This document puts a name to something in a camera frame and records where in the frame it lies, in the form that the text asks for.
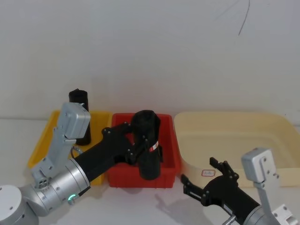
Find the red plastic container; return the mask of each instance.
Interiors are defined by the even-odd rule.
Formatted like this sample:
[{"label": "red plastic container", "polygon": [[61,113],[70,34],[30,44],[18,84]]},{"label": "red plastic container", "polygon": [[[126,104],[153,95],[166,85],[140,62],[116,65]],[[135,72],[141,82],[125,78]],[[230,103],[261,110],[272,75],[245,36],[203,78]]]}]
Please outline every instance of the red plastic container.
[{"label": "red plastic container", "polygon": [[[134,113],[116,113],[112,126],[129,122]],[[107,171],[109,185],[113,188],[172,188],[175,176],[180,172],[180,156],[173,120],[170,115],[158,114],[161,120],[158,142],[163,147],[161,173],[155,180],[140,177],[137,166],[120,163]]]}]

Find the yellow bin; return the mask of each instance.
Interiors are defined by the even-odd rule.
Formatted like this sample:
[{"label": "yellow bin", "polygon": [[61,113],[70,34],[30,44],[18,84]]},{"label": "yellow bin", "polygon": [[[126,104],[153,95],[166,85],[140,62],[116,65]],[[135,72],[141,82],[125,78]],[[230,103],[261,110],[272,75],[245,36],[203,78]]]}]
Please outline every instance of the yellow bin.
[{"label": "yellow bin", "polygon": [[284,117],[263,112],[182,112],[175,116],[182,173],[204,187],[221,175],[210,157],[227,160],[240,175],[240,187],[252,187],[241,157],[257,147],[270,148],[281,186],[300,185],[300,135]]},{"label": "yellow bin", "polygon": [[[59,115],[59,111],[52,112],[49,121],[28,161],[29,168],[32,168],[47,155],[52,140],[53,128],[56,127]],[[103,128],[110,127],[112,125],[112,115],[113,114],[111,112],[90,111],[91,143],[89,145],[79,146],[82,151],[90,149],[102,140],[103,136],[101,131]],[[101,185],[103,180],[104,175],[101,175],[97,179],[93,180],[91,185]]]}]

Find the beige bin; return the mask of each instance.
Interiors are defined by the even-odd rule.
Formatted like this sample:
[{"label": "beige bin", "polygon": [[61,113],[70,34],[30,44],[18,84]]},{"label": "beige bin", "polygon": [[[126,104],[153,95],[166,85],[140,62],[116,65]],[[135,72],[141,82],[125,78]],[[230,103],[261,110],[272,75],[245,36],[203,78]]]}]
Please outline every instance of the beige bin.
[{"label": "beige bin", "polygon": [[281,186],[300,185],[300,135],[284,117],[257,112],[182,112],[174,119],[182,159],[182,173],[204,187],[221,175],[210,166],[210,157],[227,160],[240,175],[240,187],[252,187],[246,179],[241,156],[256,148],[272,149]]}]

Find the label sticker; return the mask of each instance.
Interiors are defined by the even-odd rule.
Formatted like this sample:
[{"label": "label sticker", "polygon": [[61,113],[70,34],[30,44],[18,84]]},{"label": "label sticker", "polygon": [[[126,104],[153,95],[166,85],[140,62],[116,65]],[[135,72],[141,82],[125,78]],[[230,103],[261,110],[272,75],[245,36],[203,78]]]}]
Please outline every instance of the label sticker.
[{"label": "label sticker", "polygon": [[203,177],[214,177],[216,175],[216,171],[215,170],[202,170],[202,174]]},{"label": "label sticker", "polygon": [[158,141],[155,143],[155,145],[153,145],[153,146],[149,149],[149,151],[152,152],[152,151],[154,151],[157,147],[158,147]]}]

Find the white table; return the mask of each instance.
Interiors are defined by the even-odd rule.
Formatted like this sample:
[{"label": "white table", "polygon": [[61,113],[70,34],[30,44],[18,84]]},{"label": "white table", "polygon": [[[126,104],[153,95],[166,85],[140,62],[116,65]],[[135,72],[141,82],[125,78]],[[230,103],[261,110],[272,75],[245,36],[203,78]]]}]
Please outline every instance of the white table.
[{"label": "white table", "polygon": [[[23,186],[33,181],[26,164],[45,124],[0,120],[0,184]],[[254,188],[245,191],[259,200]],[[300,187],[282,188],[280,194],[300,219]],[[74,206],[65,204],[40,218],[40,225],[221,225],[227,218],[219,207],[205,208],[184,195],[176,179],[172,189],[111,188],[107,183],[92,187]]]}]

